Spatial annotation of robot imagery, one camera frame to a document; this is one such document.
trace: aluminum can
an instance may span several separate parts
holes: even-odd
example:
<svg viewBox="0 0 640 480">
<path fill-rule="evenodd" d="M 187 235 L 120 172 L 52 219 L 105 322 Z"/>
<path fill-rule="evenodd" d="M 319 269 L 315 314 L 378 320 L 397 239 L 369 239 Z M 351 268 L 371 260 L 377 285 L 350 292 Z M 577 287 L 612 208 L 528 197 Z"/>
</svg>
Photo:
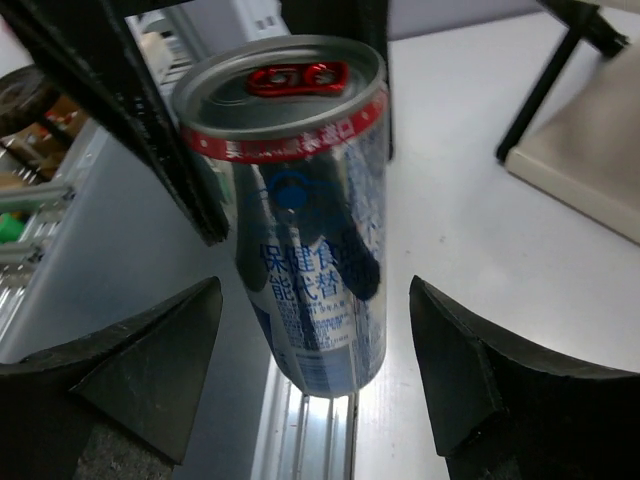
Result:
<svg viewBox="0 0 640 480">
<path fill-rule="evenodd" d="M 372 48 L 311 35 L 208 59 L 174 90 L 275 361 L 309 395 L 356 392 L 384 360 L 387 104 Z"/>
</svg>

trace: red band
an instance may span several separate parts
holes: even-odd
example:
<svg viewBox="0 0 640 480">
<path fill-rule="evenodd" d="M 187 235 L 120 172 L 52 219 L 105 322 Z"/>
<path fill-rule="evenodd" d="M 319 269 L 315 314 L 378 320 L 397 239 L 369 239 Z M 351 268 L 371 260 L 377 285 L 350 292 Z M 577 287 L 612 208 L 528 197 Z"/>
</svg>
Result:
<svg viewBox="0 0 640 480">
<path fill-rule="evenodd" d="M 387 98 L 387 93 L 380 90 L 371 103 L 350 117 L 297 137 L 230 141 L 210 137 L 183 126 L 182 138 L 192 150 L 216 160 L 256 164 L 288 162 L 324 152 L 359 135 L 380 118 L 386 109 Z"/>
</svg>

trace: pull tab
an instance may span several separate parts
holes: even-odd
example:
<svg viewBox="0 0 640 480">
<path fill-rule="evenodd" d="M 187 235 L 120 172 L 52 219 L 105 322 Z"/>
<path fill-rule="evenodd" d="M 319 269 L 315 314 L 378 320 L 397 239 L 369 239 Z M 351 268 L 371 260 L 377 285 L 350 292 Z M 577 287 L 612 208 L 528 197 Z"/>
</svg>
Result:
<svg viewBox="0 0 640 480">
<path fill-rule="evenodd" d="M 259 97 L 339 95 L 347 85 L 345 62 L 269 65 L 252 72 L 247 91 Z"/>
</svg>

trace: can body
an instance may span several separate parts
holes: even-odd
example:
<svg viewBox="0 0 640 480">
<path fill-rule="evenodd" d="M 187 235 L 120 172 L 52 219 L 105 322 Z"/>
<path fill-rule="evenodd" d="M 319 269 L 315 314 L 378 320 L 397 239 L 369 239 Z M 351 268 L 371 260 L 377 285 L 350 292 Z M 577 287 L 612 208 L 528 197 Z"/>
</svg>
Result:
<svg viewBox="0 0 640 480">
<path fill-rule="evenodd" d="M 353 393 L 384 360 L 387 98 L 381 82 L 360 108 L 268 140 L 184 133 L 274 358 L 309 395 Z"/>
</svg>

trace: green object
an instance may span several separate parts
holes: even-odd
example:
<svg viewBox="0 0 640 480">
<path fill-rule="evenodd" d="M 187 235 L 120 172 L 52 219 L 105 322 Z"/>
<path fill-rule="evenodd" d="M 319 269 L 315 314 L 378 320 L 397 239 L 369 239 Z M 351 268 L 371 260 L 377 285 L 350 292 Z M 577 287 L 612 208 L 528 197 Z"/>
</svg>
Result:
<svg viewBox="0 0 640 480">
<path fill-rule="evenodd" d="M 10 213 L 0 215 L 0 242 L 15 242 L 22 235 L 24 224 Z"/>
</svg>

